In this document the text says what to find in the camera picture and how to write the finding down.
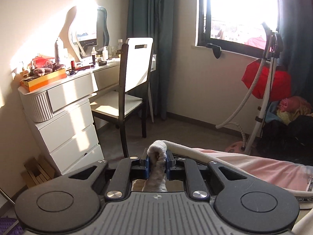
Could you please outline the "white dresser with drawers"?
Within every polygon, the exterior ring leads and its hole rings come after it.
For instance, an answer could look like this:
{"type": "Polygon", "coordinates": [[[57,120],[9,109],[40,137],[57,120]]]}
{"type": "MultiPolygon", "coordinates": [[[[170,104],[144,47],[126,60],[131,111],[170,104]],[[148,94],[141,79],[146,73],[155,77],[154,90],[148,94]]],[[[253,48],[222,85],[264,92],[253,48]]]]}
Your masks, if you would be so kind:
{"type": "Polygon", "coordinates": [[[119,64],[114,58],[32,92],[18,88],[32,134],[59,174],[103,158],[90,101],[118,86],[119,64]]]}

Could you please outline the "white and black chair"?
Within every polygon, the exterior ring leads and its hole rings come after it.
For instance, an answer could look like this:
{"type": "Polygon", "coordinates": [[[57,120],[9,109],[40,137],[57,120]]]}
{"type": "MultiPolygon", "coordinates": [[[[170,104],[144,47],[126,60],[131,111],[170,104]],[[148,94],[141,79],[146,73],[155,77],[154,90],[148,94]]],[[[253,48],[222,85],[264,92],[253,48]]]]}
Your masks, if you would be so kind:
{"type": "Polygon", "coordinates": [[[121,48],[118,90],[91,103],[92,115],[119,128],[125,158],[128,153],[125,123],[141,112],[142,137],[146,138],[148,85],[153,57],[153,38],[128,38],[121,48]]]}

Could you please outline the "wooden slatted crate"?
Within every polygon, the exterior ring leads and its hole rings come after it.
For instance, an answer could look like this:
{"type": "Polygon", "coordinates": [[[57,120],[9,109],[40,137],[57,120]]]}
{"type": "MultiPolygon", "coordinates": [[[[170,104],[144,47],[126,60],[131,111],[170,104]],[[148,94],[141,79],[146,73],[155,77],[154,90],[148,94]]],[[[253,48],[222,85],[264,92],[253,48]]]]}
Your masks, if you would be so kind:
{"type": "Polygon", "coordinates": [[[30,158],[24,163],[25,170],[21,172],[21,177],[28,188],[40,185],[58,176],[56,170],[42,156],[30,158]]]}

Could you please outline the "white zip-up sweater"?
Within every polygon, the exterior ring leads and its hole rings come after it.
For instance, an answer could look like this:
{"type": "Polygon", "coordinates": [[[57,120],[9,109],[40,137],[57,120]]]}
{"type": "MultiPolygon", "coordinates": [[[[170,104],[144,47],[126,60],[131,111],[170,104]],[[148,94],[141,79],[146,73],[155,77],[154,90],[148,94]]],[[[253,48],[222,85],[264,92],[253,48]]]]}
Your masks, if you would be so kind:
{"type": "Polygon", "coordinates": [[[147,150],[151,163],[151,171],[147,180],[137,179],[132,184],[135,192],[167,192],[165,185],[165,164],[167,158],[167,145],[157,140],[147,150]]]}

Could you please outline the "dark cosmetic bottle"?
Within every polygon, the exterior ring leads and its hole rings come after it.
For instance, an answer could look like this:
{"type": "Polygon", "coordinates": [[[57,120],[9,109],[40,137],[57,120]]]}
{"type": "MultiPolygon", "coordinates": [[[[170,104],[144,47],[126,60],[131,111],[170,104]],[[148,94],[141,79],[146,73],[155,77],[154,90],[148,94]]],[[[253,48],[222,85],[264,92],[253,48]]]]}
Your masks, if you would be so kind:
{"type": "Polygon", "coordinates": [[[92,64],[94,66],[95,65],[95,59],[97,56],[97,51],[95,50],[95,47],[92,47],[91,56],[92,56],[92,64]]]}

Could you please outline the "wavy vanity mirror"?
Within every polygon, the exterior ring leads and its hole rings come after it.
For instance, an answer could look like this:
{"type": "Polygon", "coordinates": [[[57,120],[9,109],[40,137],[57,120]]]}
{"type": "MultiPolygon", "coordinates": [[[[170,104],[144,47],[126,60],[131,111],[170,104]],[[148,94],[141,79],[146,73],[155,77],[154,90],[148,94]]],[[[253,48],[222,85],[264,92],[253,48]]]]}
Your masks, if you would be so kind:
{"type": "Polygon", "coordinates": [[[76,62],[90,57],[93,48],[99,52],[109,45],[107,16],[98,5],[74,6],[67,12],[59,37],[76,62]]]}

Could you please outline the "white garment steamer stand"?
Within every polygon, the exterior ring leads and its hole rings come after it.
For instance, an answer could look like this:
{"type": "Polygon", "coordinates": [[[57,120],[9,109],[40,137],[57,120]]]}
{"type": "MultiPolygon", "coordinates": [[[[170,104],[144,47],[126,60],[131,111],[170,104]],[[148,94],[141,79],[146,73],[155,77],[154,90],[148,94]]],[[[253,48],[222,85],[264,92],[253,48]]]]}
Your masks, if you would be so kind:
{"type": "Polygon", "coordinates": [[[257,133],[259,132],[261,128],[261,125],[264,122],[267,105],[270,100],[272,84],[274,82],[277,60],[279,59],[280,53],[283,50],[283,41],[282,41],[280,34],[277,31],[273,32],[264,22],[262,23],[262,26],[266,33],[266,46],[264,49],[264,54],[261,60],[260,67],[258,69],[257,75],[255,76],[255,79],[252,84],[253,87],[256,85],[257,80],[259,79],[259,74],[261,74],[262,69],[265,66],[267,61],[270,62],[270,66],[269,66],[269,73],[268,73],[267,81],[265,85],[265,91],[264,91],[264,95],[262,99],[262,105],[259,109],[259,114],[255,118],[256,124],[255,124],[255,127],[253,128],[253,132],[249,136],[249,139],[245,145],[244,154],[247,154],[247,155],[251,154],[253,142],[257,136],[257,133]]]}

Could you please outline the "white lotion bottle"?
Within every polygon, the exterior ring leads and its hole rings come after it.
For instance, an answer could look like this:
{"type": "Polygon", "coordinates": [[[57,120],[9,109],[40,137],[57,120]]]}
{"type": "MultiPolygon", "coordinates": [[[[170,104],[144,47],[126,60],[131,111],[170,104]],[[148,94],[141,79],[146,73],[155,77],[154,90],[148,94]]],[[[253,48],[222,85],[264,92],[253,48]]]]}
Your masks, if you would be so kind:
{"type": "Polygon", "coordinates": [[[103,61],[107,61],[109,59],[109,54],[108,54],[108,47],[105,46],[103,47],[103,50],[102,50],[102,60],[103,61]]]}

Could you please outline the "orange flat box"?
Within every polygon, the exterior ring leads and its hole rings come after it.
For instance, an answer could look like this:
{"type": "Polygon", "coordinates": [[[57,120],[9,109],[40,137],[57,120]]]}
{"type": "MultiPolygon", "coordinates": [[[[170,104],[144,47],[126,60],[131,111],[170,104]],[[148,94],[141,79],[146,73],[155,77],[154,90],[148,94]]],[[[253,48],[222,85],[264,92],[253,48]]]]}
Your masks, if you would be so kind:
{"type": "Polygon", "coordinates": [[[36,77],[25,78],[20,81],[20,85],[23,88],[25,88],[28,92],[32,92],[53,82],[64,79],[66,77],[67,77],[66,70],[61,69],[37,78],[36,77]]]}

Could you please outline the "pink pastel bed blanket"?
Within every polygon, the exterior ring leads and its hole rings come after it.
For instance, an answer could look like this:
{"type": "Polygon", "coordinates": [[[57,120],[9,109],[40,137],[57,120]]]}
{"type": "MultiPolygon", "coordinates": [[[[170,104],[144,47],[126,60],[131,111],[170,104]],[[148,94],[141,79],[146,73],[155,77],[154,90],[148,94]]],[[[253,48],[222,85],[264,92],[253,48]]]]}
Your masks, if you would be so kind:
{"type": "Polygon", "coordinates": [[[292,232],[312,234],[312,166],[287,161],[279,161],[240,153],[190,148],[164,141],[172,153],[208,163],[215,161],[242,171],[263,181],[284,188],[299,202],[300,213],[292,232]]]}

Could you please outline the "pile of clothes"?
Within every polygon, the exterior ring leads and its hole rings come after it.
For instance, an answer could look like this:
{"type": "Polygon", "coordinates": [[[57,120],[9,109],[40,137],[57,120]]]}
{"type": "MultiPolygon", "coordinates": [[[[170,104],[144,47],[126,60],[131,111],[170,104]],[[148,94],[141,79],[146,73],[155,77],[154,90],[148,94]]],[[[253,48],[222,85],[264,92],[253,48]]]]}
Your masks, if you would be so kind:
{"type": "Polygon", "coordinates": [[[312,105],[298,96],[271,105],[257,152],[266,158],[312,165],[312,105]]]}

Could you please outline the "black window frame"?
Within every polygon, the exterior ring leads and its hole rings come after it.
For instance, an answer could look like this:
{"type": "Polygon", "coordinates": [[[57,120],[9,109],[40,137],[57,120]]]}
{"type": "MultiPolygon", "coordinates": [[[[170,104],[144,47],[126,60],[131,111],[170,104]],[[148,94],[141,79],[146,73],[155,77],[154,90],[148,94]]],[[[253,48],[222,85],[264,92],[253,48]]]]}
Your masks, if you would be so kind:
{"type": "Polygon", "coordinates": [[[197,0],[196,44],[261,57],[279,26],[279,0],[197,0]]]}

